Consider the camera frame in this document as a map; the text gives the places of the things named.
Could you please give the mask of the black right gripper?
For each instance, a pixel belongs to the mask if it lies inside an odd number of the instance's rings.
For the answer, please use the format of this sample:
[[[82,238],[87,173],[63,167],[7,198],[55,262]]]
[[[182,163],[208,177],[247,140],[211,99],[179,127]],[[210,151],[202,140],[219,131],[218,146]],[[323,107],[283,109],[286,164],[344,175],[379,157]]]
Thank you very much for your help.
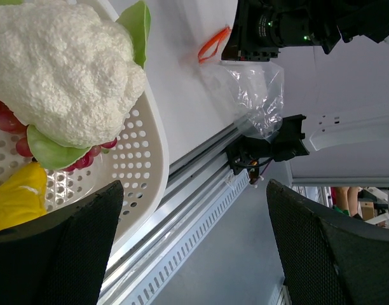
[[[238,1],[221,59],[268,62],[280,49],[297,46],[328,54],[339,40],[330,1]]]

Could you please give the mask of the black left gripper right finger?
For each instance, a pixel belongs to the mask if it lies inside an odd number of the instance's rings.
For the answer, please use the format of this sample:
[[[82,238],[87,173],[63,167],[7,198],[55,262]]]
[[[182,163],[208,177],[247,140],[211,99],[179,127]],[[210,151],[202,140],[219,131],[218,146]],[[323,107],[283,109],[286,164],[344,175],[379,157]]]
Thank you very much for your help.
[[[293,304],[389,304],[389,229],[271,179],[268,210]]]

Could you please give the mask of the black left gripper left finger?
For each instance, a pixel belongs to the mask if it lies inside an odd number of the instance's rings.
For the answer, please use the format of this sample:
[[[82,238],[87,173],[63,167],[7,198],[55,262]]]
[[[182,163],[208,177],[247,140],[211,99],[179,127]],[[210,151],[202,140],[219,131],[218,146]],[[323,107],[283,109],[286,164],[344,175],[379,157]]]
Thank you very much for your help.
[[[66,207],[0,231],[0,304],[96,304],[123,196],[115,180]]]

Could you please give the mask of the clear zip top bag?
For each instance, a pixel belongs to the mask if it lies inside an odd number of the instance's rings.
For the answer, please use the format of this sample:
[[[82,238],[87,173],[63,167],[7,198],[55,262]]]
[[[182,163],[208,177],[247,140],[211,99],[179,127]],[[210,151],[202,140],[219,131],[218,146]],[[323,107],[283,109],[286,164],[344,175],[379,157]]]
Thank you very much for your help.
[[[282,125],[284,71],[271,62],[223,60],[232,31],[223,27],[200,48],[201,81],[215,108],[242,135],[272,142]]]

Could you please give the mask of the red grape bunch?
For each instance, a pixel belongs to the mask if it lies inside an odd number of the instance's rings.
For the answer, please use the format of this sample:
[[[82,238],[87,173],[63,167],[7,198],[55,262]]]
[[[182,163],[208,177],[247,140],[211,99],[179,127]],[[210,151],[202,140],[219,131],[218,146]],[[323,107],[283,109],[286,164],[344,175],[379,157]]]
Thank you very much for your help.
[[[86,168],[121,128],[127,83],[113,65],[0,64],[0,130],[26,133],[18,153],[45,169]]]

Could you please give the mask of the white cauliflower with leaves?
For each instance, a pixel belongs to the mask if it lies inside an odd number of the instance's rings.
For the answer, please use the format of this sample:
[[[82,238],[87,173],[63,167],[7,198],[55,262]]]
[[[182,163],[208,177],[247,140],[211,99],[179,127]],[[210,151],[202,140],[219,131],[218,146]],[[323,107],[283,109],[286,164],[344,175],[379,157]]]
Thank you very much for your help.
[[[48,170],[88,166],[110,149],[146,85],[151,15],[116,20],[87,3],[0,1],[0,130]]]

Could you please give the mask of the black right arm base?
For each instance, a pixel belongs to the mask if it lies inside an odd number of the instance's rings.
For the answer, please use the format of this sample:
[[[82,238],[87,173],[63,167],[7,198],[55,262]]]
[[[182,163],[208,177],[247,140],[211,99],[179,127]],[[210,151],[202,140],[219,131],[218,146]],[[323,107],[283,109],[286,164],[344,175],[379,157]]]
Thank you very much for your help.
[[[263,180],[263,175],[272,162],[283,162],[310,152],[303,144],[306,135],[302,132],[306,116],[298,114],[283,118],[282,125],[271,141],[242,135],[226,148],[228,163],[235,175],[246,170],[250,184]]]

